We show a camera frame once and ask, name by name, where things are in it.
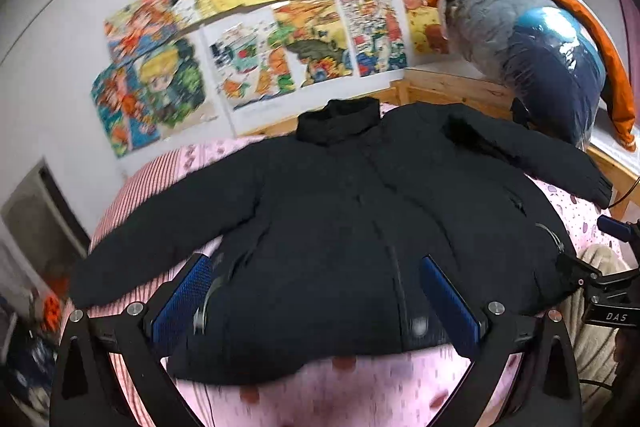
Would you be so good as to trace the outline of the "framed mirror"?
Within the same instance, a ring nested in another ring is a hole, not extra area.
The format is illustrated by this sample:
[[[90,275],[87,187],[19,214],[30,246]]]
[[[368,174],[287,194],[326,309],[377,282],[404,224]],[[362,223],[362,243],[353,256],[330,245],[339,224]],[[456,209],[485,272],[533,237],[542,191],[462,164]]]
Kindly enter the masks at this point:
[[[43,158],[1,205],[16,245],[45,280],[62,279],[88,254],[89,236]]]

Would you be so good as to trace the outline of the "bagged bedding pile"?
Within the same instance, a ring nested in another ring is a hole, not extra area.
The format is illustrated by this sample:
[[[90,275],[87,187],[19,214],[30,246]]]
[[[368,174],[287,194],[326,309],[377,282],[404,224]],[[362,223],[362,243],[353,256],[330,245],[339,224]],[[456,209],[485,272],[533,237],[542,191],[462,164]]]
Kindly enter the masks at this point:
[[[605,66],[587,29],[552,0],[445,0],[451,49],[512,90],[528,120],[587,146]]]

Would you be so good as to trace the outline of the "orange-haired girl lower drawing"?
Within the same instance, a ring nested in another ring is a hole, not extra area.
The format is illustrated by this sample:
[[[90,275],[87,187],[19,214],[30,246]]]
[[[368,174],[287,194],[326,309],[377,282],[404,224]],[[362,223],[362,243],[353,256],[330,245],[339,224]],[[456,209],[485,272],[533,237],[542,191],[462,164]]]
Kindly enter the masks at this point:
[[[160,139],[145,89],[131,64],[111,64],[100,72],[91,98],[117,158]]]

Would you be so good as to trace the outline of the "orange-haired girl drawing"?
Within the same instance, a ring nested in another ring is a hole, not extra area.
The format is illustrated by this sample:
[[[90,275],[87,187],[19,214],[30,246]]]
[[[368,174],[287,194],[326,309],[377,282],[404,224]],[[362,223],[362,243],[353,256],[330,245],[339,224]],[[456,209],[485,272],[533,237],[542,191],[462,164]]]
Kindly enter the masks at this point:
[[[117,158],[160,139],[145,89],[131,64],[111,64],[100,72],[91,98]]]
[[[104,20],[108,53],[114,64],[128,64],[178,31],[171,0],[134,0]]]

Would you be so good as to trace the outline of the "blonde boy drawing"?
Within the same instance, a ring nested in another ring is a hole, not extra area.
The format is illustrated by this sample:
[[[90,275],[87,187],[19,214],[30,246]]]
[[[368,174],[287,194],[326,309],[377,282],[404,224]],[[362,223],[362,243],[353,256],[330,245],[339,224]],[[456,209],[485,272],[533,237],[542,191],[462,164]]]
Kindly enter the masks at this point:
[[[194,43],[170,40],[134,61],[143,103],[162,139],[217,117]]]

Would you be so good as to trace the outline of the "fruit drink drawing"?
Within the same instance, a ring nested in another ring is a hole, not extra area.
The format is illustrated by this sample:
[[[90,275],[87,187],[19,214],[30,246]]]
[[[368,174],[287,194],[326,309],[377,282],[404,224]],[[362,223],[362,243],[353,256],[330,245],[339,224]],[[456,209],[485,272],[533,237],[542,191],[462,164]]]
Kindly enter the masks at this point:
[[[203,31],[217,89],[231,109],[282,98],[297,90],[272,9],[233,14]]]

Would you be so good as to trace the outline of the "orange-haired girl upper drawing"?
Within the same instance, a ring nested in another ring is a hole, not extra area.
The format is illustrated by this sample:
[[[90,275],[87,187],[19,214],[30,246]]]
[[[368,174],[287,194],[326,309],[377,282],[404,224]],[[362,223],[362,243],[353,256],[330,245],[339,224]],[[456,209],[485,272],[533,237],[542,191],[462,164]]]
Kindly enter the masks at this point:
[[[128,64],[178,31],[171,0],[134,0],[104,20],[108,53],[114,64]]]

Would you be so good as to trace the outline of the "landscape hill drawing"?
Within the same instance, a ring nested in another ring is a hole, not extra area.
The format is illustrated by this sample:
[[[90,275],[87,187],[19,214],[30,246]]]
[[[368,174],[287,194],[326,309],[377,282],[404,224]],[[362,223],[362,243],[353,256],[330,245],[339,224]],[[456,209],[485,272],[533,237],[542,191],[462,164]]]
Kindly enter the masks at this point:
[[[346,30],[335,0],[294,0],[272,12],[286,49],[305,66],[302,87],[352,75]]]

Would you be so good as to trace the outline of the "yellow bear drawing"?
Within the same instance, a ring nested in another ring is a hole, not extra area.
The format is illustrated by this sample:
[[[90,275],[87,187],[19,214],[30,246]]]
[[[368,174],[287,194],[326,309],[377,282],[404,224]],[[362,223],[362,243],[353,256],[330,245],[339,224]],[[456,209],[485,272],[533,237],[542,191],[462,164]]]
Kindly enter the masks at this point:
[[[448,54],[439,12],[427,0],[402,0],[408,18],[409,36],[416,54]]]

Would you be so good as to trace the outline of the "2024 dragon drawing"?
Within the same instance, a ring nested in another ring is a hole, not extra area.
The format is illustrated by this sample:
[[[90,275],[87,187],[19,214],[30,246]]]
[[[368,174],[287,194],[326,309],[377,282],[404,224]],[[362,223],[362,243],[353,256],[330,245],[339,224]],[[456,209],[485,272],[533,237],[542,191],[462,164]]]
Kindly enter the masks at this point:
[[[392,0],[340,0],[361,77],[408,66]]]

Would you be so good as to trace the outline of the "wooden bed frame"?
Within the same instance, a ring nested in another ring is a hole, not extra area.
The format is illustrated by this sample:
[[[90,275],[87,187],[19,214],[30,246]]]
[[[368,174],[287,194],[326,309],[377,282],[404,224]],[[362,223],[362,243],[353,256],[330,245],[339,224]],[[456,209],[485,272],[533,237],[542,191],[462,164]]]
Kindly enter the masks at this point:
[[[416,68],[409,68],[404,78],[392,81],[390,87],[360,94],[359,98],[364,96],[395,106],[414,102],[462,103],[502,119],[511,118],[510,108],[514,100],[512,92],[498,83]],[[614,184],[618,197],[622,197],[638,180],[638,174],[605,153],[596,143],[591,142],[587,152]]]

